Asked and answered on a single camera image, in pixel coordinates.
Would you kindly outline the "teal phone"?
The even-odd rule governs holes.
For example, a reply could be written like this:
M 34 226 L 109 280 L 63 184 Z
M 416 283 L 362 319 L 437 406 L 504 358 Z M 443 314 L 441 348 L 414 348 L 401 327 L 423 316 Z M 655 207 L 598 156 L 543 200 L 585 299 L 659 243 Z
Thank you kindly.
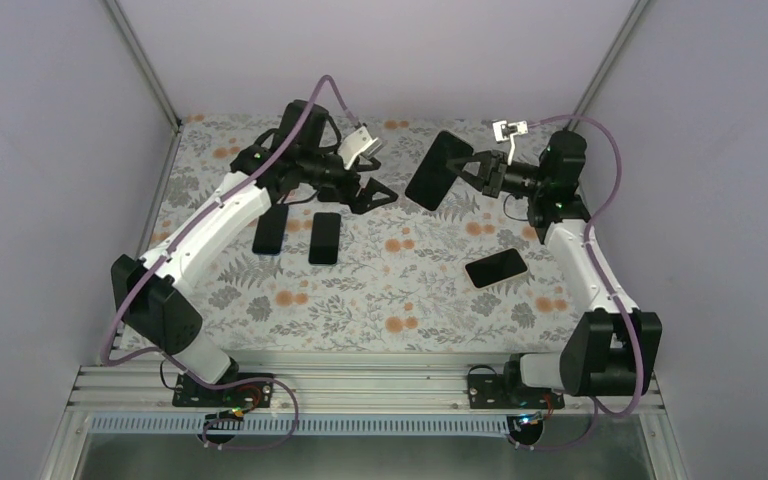
M 334 265 L 338 261 L 342 217 L 319 212 L 313 216 L 308 261 L 312 265 Z

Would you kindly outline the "blue phone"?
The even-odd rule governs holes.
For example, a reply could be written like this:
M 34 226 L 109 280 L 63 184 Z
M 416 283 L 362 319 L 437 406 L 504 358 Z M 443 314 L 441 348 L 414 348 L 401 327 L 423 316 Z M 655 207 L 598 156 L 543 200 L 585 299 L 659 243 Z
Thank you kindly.
M 281 252 L 288 213 L 287 205 L 278 204 L 260 216 L 252 243 L 254 254 L 278 255 Z

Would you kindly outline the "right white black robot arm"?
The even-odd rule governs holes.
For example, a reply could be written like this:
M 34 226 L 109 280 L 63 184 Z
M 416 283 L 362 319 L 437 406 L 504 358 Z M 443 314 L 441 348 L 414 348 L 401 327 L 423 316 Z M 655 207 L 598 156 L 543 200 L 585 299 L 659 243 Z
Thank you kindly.
M 536 165 L 486 150 L 446 163 L 479 193 L 527 200 L 527 222 L 557 262 L 581 313 L 558 352 L 525 353 L 501 384 L 504 399 L 525 407 L 540 388 L 572 396 L 638 398 L 648 389 L 662 335 L 654 312 L 642 310 L 620 286 L 601 252 L 595 216 L 578 194 L 586 140 L 553 133 Z

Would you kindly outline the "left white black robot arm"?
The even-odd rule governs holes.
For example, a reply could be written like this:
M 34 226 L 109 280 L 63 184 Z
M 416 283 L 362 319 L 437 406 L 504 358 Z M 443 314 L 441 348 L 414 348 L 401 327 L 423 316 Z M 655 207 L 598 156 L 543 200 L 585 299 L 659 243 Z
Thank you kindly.
M 120 256 L 111 267 L 116 303 L 114 324 L 125 325 L 195 377 L 199 392 L 215 405 L 238 391 L 236 362 L 204 332 L 190 303 L 207 267 L 252 222 L 280 207 L 281 199 L 306 184 L 326 202 L 364 214 L 393 203 L 397 194 L 381 182 L 361 181 L 381 164 L 382 140 L 357 121 L 347 135 L 324 145 L 323 131 L 335 124 L 329 111 L 295 100 L 281 123 L 240 150 L 213 193 L 169 237 L 138 258 Z

